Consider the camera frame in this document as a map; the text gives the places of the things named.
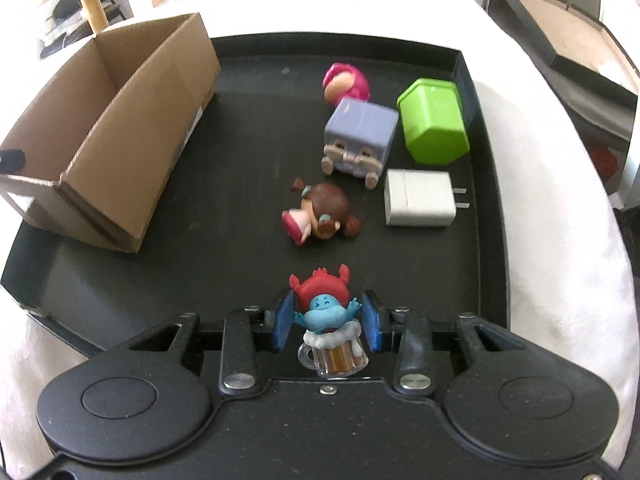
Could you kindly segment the blue troll beer mug figurine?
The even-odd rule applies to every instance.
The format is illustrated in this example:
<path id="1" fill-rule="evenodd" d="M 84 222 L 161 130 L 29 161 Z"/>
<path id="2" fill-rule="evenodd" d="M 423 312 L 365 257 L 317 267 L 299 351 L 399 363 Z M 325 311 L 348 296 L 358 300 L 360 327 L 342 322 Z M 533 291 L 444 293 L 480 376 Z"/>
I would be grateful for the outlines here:
<path id="1" fill-rule="evenodd" d="M 297 357 L 303 367 L 314 370 L 320 378 L 345 378 L 369 364 L 357 318 L 362 303 L 350 296 L 349 280 L 346 264 L 337 274 L 318 268 L 305 281 L 294 274 L 288 278 L 295 297 L 294 322 L 305 330 Z"/>

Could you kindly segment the brown cardboard box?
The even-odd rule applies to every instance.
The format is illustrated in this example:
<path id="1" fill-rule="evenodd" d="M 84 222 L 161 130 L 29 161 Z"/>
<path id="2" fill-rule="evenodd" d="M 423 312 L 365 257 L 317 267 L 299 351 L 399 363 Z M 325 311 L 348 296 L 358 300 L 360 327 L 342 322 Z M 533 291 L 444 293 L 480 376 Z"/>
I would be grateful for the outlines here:
<path id="1" fill-rule="evenodd" d="M 200 14 L 90 39 L 1 144 L 1 196 L 35 228 L 137 252 L 220 64 Z"/>

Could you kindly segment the white power adapter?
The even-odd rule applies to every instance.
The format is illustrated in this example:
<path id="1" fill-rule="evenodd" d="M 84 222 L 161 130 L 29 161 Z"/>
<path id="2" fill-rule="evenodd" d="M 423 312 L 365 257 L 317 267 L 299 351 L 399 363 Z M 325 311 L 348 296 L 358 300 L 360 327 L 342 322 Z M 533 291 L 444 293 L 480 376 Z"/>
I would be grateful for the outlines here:
<path id="1" fill-rule="evenodd" d="M 448 171 L 390 169 L 384 184 L 385 222 L 403 228 L 446 228 L 459 209 L 469 209 L 457 194 Z"/>

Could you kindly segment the white blanket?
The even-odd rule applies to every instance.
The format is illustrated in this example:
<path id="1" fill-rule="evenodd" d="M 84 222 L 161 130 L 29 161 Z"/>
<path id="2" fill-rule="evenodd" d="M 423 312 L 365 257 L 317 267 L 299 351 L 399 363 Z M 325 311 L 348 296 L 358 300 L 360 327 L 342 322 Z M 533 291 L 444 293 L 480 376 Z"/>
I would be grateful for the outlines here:
<path id="1" fill-rule="evenodd" d="M 632 464 L 639 376 L 634 278 L 610 201 L 576 130 L 528 55 L 474 0 L 174 0 L 213 40 L 252 32 L 344 32 L 458 47 L 494 156 L 508 318 L 520 335 L 613 388 L 620 419 L 605 450 Z"/>

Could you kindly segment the brown-haired girl figurine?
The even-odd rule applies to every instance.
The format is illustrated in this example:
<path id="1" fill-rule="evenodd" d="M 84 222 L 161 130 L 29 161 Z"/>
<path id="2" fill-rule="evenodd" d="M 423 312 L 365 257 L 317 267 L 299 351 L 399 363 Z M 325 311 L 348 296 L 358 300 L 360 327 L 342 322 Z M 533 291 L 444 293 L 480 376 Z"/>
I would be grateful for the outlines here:
<path id="1" fill-rule="evenodd" d="M 281 220 L 288 237 L 296 246 L 302 246 L 309 237 L 329 240 L 336 233 L 354 238 L 361 232 L 360 220 L 352 214 L 345 193 L 329 182 L 306 184 L 296 178 L 292 192 L 299 192 L 298 208 L 285 209 Z"/>

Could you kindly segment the black tray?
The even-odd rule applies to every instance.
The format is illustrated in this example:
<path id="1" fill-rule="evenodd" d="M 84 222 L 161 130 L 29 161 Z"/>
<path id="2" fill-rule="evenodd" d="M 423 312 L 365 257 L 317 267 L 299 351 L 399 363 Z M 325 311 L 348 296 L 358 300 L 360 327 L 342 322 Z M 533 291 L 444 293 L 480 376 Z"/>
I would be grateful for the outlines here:
<path id="1" fill-rule="evenodd" d="M 239 307 L 274 304 L 291 275 L 323 266 L 352 272 L 350 289 L 435 320 L 477 312 L 506 324 L 506 236 L 494 158 L 461 48 L 324 32 L 217 38 L 216 92 L 186 144 L 141 249 L 110 252 L 21 226 L 2 274 L 6 291 L 58 336 L 92 353 L 180 312 L 216 322 Z M 463 208 L 445 229 L 386 226 L 381 190 L 346 174 L 361 233 L 296 246 L 281 212 L 298 204 L 295 179 L 322 177 L 331 110 L 320 80 L 335 62 L 367 76 L 374 102 L 391 106 L 413 81 L 453 82 L 471 148 L 448 169 Z"/>

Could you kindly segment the grey cube rabbit toy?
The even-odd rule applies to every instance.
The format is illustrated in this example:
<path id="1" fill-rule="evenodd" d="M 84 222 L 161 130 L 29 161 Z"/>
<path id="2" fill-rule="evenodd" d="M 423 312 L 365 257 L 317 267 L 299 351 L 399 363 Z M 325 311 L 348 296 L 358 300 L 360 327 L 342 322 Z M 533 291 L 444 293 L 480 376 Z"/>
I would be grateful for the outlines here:
<path id="1" fill-rule="evenodd" d="M 344 172 L 362 179 L 368 190 L 376 188 L 390 156 L 398 119 L 398 111 L 392 108 L 341 99 L 324 127 L 323 173 Z"/>

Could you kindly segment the green hexagonal container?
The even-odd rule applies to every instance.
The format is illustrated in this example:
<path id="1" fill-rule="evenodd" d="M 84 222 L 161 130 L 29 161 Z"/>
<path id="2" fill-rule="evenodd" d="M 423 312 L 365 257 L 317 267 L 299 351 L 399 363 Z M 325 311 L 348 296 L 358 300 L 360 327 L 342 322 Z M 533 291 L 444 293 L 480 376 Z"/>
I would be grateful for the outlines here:
<path id="1" fill-rule="evenodd" d="M 396 105 L 406 148 L 418 164 L 447 166 L 469 153 L 462 101 L 452 81 L 419 78 Z"/>

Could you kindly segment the pink hooded figurine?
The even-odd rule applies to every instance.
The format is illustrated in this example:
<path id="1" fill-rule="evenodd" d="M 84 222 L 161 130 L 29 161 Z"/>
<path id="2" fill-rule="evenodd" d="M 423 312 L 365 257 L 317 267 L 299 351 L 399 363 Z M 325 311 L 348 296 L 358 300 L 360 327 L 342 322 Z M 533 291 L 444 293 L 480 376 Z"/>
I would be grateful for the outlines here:
<path id="1" fill-rule="evenodd" d="M 344 98 L 367 101 L 370 88 L 367 78 L 357 67 L 346 63 L 332 64 L 322 79 L 326 102 L 337 106 Z"/>

